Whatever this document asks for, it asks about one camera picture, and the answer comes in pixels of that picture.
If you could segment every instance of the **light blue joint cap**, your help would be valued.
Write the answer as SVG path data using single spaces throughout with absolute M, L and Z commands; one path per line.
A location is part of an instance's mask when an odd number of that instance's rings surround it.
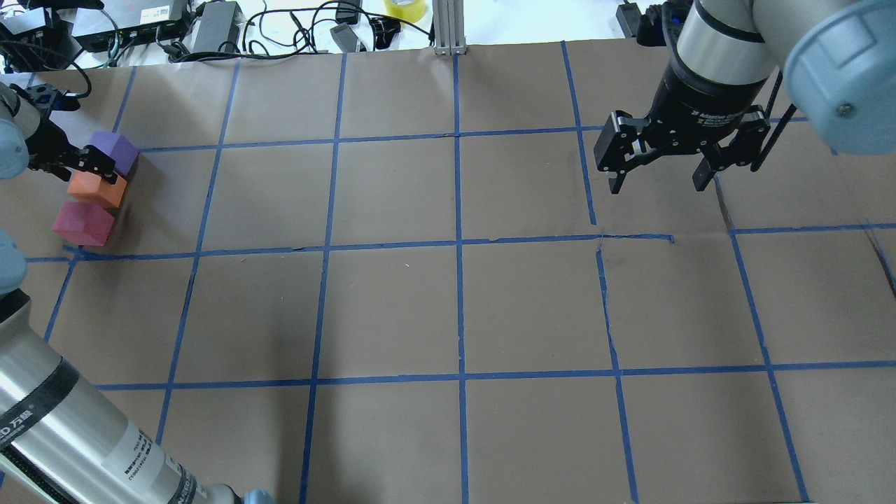
M 274 498 L 264 490 L 253 490 L 243 498 L 243 504 L 276 504 Z
M 25 256 L 19 252 L 6 231 L 0 230 L 0 296 L 5 296 L 21 287 L 27 272 Z
M 896 151 L 896 2 L 864 0 L 810 30 L 790 52 L 784 83 L 830 147 Z
M 28 146 L 21 129 L 0 119 L 0 179 L 13 178 L 28 168 Z

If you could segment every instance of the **orange cube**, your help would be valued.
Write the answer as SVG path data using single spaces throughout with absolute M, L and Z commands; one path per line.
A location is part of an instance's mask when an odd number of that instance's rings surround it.
M 115 184 L 109 184 L 99 175 L 76 171 L 68 183 L 69 196 L 82 203 L 95 203 L 103 208 L 118 208 L 125 197 L 127 181 L 119 177 Z

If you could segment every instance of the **yellow tape roll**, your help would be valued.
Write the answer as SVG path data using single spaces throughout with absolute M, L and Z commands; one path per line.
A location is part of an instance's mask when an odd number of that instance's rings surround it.
M 401 18 L 406 22 L 418 22 L 426 13 L 426 3 L 423 0 L 384 0 L 386 13 L 395 18 Z

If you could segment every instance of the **screw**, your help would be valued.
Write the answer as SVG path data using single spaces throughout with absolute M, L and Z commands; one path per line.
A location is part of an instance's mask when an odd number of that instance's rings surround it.
M 843 105 L 840 105 L 839 107 L 837 107 L 837 115 L 841 116 L 841 117 L 845 117 L 845 116 L 852 114 L 852 112 L 855 109 L 856 108 L 853 107 L 851 103 L 844 103 Z

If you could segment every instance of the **cube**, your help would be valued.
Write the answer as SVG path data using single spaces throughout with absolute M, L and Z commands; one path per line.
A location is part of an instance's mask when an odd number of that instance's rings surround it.
M 131 179 L 137 166 L 139 151 L 126 138 L 118 133 L 97 131 L 90 136 L 87 145 L 93 145 L 115 160 L 115 172 L 126 180 Z
M 69 196 L 82 203 L 95 203 L 103 208 L 118 208 L 125 197 L 127 180 L 119 177 L 115 184 L 109 184 L 103 177 L 76 171 L 68 183 Z
M 95 203 L 67 202 L 56 216 L 53 232 L 74 245 L 106 245 L 115 217 Z

